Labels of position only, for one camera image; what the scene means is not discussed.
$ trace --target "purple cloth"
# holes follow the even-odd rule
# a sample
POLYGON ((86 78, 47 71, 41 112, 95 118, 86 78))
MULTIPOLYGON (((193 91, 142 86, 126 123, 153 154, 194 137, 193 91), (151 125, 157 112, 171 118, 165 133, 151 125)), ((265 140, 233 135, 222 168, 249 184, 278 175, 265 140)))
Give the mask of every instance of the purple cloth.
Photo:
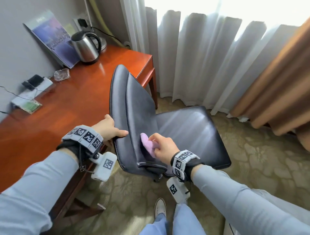
POLYGON ((149 154, 155 158, 155 149, 159 149, 159 144, 155 141, 148 140, 148 136, 145 133, 141 133, 141 141, 145 149, 149 152, 149 154))

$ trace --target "poster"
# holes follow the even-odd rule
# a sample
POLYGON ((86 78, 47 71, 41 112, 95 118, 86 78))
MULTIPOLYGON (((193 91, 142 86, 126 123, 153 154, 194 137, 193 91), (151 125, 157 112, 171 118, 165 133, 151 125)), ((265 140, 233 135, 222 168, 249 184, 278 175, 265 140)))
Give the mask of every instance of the poster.
POLYGON ((70 35, 51 11, 42 13, 25 25, 63 65, 71 69, 80 60, 71 44, 70 35))

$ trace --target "stainless steel kettle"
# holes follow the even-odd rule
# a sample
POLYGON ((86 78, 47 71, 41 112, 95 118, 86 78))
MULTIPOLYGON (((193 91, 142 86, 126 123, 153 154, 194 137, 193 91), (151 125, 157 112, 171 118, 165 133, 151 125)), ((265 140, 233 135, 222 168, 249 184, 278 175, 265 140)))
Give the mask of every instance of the stainless steel kettle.
POLYGON ((84 63, 93 64, 99 59, 101 41, 96 34, 80 31, 72 35, 71 41, 81 61, 84 63), (98 48, 96 48, 96 45, 89 37, 95 38, 98 41, 98 48))

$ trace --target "glass ashtray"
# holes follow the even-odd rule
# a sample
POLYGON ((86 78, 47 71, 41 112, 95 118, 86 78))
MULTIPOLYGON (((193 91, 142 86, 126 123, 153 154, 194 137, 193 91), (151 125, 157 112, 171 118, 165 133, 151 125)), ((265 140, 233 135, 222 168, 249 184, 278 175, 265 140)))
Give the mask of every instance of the glass ashtray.
POLYGON ((69 69, 57 70, 54 73, 54 79, 56 81, 66 80, 70 77, 69 69))

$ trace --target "chair backrest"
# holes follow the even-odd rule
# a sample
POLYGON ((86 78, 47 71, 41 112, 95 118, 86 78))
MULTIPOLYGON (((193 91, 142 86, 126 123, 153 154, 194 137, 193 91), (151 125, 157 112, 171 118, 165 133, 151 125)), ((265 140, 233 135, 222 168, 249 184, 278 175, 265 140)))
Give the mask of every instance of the chair backrest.
POLYGON ((128 136, 113 140, 121 168, 129 173, 158 179, 167 165, 151 155, 142 145, 140 134, 158 132, 155 104, 148 92, 124 65, 114 71, 110 89, 110 115, 115 127, 128 130, 128 136))

